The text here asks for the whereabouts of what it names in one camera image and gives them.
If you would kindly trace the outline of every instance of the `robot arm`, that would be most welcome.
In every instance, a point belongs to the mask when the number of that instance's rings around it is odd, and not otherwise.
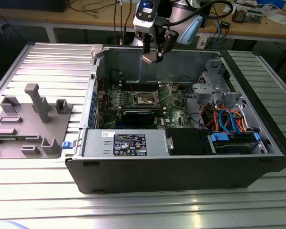
[[[217,17],[201,14],[204,9],[210,10],[215,3],[229,5],[230,11]],[[232,10],[232,4],[226,0],[210,1],[202,7],[196,0],[191,3],[188,0],[141,0],[133,25],[136,38],[143,42],[142,59],[148,64],[161,62],[175,42],[190,44],[193,41],[203,17],[218,19],[226,17]],[[155,43],[155,51],[150,49],[151,39]]]

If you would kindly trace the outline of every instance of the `black box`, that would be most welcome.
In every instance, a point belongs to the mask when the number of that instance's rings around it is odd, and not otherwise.
[[[70,0],[0,0],[0,8],[64,12],[69,2]]]

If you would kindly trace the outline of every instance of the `metal bracket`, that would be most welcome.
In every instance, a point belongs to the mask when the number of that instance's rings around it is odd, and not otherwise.
[[[104,56],[103,53],[103,45],[102,44],[94,44],[91,49],[91,58],[99,58],[101,56]]]

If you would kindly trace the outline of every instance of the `wooden desk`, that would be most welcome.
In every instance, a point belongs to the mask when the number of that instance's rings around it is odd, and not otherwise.
[[[97,0],[82,0],[83,4],[93,3]],[[98,8],[108,4],[114,3],[113,0],[104,0],[100,4],[91,5],[89,8]],[[81,1],[77,0],[72,5],[74,8],[81,10]],[[133,15],[135,14],[136,4],[132,4],[132,14],[127,23],[127,31],[134,31],[133,29]],[[123,23],[126,20],[129,12],[130,4],[123,4]],[[223,14],[223,4],[216,5],[218,14]],[[98,10],[94,16],[84,12],[74,11],[67,8],[63,13],[37,11],[37,10],[13,10],[0,9],[0,13],[11,23],[28,26],[42,26],[45,27],[48,33],[50,42],[56,42],[53,28],[72,28],[72,29],[88,29],[88,30],[110,30],[113,31],[113,11],[114,6],[109,6]],[[281,25],[267,18],[263,18],[261,24],[256,23],[234,23],[232,16],[229,15],[223,19],[231,23],[229,34],[227,38],[244,39],[244,40],[264,40],[286,42],[286,25]],[[116,26],[117,30],[120,26],[120,6],[117,6],[116,12]],[[205,28],[200,28],[197,36],[200,36],[202,42],[212,33],[216,32],[212,20],[208,20]]]

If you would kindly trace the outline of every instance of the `white sticker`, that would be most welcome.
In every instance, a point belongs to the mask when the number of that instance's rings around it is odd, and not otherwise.
[[[114,131],[102,131],[102,137],[114,137]]]

